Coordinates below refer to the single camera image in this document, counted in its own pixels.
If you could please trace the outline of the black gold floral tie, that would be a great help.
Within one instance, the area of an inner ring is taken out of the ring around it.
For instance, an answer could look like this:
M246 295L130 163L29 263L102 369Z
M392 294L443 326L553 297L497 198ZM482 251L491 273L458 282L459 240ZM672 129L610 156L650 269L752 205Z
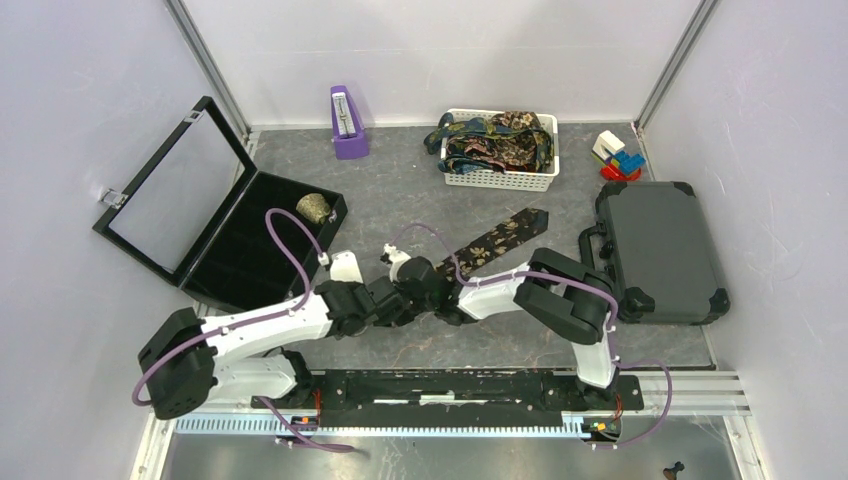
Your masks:
M499 223L435 266L435 271L456 282L456 272L465 279L482 267L545 233L550 214L527 207Z

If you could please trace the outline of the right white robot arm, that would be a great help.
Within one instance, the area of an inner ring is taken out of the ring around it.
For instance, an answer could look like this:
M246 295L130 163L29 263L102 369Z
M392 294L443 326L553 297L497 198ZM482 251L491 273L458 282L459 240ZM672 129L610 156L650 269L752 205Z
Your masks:
M389 278L411 304L451 325L523 311L571 345L577 362L577 392L591 408L602 408L618 393L617 356L609 328L618 313L612 281L590 266L549 248L539 248L518 267L487 277L458 278L436 272L424 257L394 245L381 260Z

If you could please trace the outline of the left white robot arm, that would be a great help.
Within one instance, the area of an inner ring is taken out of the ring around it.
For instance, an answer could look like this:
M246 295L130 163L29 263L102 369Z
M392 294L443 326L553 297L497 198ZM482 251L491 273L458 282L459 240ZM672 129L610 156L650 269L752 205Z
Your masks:
M292 300L234 315L199 317L192 308L179 309L139 352L142 378L132 399L160 420L217 398L265 396L302 407L314 394L305 367L264 352L370 326L398 327L416 315L414 301L386 276L369 284L328 280Z

